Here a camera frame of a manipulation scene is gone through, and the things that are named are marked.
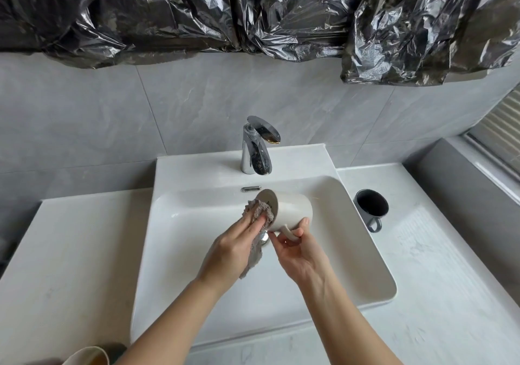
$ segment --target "plastic sheeting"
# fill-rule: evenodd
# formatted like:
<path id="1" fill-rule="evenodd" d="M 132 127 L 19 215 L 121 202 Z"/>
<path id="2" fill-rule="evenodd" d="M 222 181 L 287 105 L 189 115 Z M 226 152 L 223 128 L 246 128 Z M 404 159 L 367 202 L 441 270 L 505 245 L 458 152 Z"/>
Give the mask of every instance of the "plastic sheeting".
<path id="1" fill-rule="evenodd" d="M 0 50 L 90 68 L 343 56 L 347 83 L 422 86 L 504 66 L 519 39 L 520 0 L 0 0 Z"/>

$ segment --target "sink basin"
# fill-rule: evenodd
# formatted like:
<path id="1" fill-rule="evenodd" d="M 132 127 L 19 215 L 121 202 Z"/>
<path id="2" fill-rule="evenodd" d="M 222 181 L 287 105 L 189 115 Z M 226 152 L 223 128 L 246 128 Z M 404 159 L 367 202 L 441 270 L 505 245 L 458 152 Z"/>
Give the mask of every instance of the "sink basin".
<path id="1" fill-rule="evenodd" d="M 135 341 L 196 276 L 213 240 L 257 192 L 245 186 L 306 195 L 311 232 L 358 307 L 390 301 L 397 287 L 343 187 L 324 145 L 270 149 L 269 176 L 240 171 L 239 151 L 158 159 L 132 318 Z M 311 322 L 302 295 L 271 243 L 248 275 L 217 303 L 194 346 Z"/>

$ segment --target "countertop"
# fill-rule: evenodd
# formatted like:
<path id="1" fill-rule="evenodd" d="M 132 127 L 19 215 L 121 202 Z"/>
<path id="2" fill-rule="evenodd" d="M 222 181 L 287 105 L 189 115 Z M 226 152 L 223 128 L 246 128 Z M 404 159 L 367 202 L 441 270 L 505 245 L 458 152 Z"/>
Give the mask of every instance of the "countertop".
<path id="1" fill-rule="evenodd" d="M 374 242 L 398 295 L 364 316 L 405 364 L 517 364 L 520 308 L 400 164 L 339 170 L 390 211 Z M 44 201 L 0 280 L 0 365 L 128 343 L 151 190 Z M 244 339 L 186 364 L 323 364 L 314 327 Z"/>

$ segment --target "beige cloth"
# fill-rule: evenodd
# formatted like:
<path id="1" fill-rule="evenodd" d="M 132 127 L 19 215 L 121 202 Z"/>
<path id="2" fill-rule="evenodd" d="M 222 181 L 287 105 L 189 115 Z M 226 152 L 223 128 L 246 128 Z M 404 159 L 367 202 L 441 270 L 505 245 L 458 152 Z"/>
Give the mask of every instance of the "beige cloth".
<path id="1" fill-rule="evenodd" d="M 246 274 L 248 274 L 249 270 L 253 268 L 261 259 L 262 257 L 262 244 L 260 243 L 260 240 L 264 236 L 267 227 L 271 225 L 272 221 L 275 219 L 274 215 L 272 214 L 271 207 L 266 204 L 265 202 L 259 201 L 257 199 L 253 201 L 249 201 L 247 205 L 245 205 L 244 214 L 247 213 L 249 210 L 251 210 L 253 207 L 258 205 L 258 207 L 255 210 L 255 214 L 253 216 L 253 221 L 256 221 L 256 219 L 263 213 L 266 213 L 267 219 L 265 221 L 264 226 L 258 233 L 258 235 L 253 239 L 253 243 L 251 244 L 251 252 L 249 254 L 248 259 L 248 265 L 245 267 L 244 271 L 240 275 L 240 278 L 243 279 Z"/>

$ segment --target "faucet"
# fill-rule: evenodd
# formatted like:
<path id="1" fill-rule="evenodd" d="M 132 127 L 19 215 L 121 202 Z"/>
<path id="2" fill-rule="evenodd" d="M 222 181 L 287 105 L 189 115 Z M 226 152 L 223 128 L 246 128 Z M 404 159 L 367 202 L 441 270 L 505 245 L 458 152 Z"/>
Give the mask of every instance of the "faucet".
<path id="1" fill-rule="evenodd" d="M 240 169 L 247 175 L 268 175 L 272 171 L 271 159 L 264 141 L 278 144 L 280 134 L 266 120 L 249 116 L 242 132 L 242 161 Z"/>

